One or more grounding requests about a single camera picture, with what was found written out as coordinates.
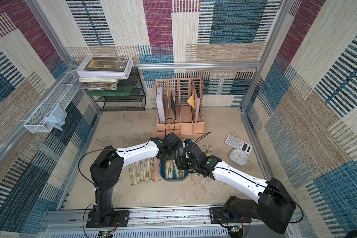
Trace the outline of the chopsticks green label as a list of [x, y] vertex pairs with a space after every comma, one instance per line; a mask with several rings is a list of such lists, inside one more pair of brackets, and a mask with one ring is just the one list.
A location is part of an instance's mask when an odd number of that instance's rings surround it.
[[204, 151], [205, 155], [208, 157], [209, 153], [208, 153], [208, 146], [207, 145], [203, 146], [203, 151]]

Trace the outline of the teal plastic storage box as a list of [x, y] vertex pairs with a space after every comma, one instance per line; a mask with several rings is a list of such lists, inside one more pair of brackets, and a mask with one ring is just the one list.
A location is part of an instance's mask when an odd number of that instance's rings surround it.
[[183, 181], [189, 175], [188, 170], [179, 170], [177, 168], [175, 159], [183, 155], [182, 147], [176, 149], [176, 152], [172, 154], [173, 160], [160, 160], [160, 178], [165, 181]]

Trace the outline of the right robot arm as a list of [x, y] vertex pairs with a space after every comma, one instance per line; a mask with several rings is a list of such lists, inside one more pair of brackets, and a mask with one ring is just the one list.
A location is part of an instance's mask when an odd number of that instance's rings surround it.
[[258, 219], [271, 230], [285, 233], [297, 205], [279, 180], [250, 176], [216, 156], [206, 156], [197, 144], [189, 140], [183, 142], [183, 155], [176, 159], [176, 164], [179, 169], [188, 169], [223, 182], [249, 197], [239, 199], [231, 196], [223, 206], [226, 219]]

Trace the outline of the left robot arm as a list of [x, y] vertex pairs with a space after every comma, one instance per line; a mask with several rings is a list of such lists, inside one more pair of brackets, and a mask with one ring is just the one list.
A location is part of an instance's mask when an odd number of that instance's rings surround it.
[[123, 168], [148, 158], [171, 160], [181, 140], [171, 133], [163, 139], [151, 138], [147, 142], [129, 148], [105, 147], [90, 167], [94, 184], [95, 203], [88, 214], [86, 228], [125, 227], [128, 211], [118, 215], [113, 208], [113, 187], [118, 183]]

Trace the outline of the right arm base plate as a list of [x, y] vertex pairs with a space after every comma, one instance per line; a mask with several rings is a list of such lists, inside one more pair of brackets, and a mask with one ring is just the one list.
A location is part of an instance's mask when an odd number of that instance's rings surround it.
[[241, 209], [234, 207], [211, 207], [209, 208], [210, 220], [212, 224], [249, 223], [252, 218]]

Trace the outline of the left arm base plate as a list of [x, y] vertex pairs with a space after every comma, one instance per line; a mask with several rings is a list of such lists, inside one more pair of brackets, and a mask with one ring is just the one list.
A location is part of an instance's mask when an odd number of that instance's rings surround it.
[[85, 228], [124, 228], [128, 225], [129, 214], [128, 210], [114, 210], [100, 217], [94, 210], [91, 210], [87, 216]]

